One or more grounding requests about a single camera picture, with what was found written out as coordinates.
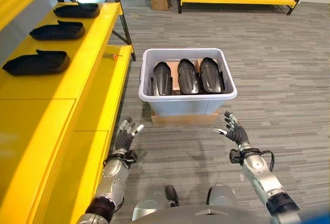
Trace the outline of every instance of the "plastic storage box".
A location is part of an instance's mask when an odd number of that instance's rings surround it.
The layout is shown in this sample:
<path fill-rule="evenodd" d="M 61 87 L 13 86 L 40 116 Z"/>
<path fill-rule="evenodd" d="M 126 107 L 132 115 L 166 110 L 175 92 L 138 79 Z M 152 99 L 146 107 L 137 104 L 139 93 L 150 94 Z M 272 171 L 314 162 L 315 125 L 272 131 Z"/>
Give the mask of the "plastic storage box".
<path fill-rule="evenodd" d="M 222 94 L 152 96 L 151 77 L 158 62 L 183 58 L 194 61 L 204 57 L 215 59 L 223 72 L 225 91 Z M 143 53 L 139 97 L 150 104 L 157 116 L 212 114 L 225 100 L 236 95 L 236 86 L 220 49 L 149 49 Z"/>

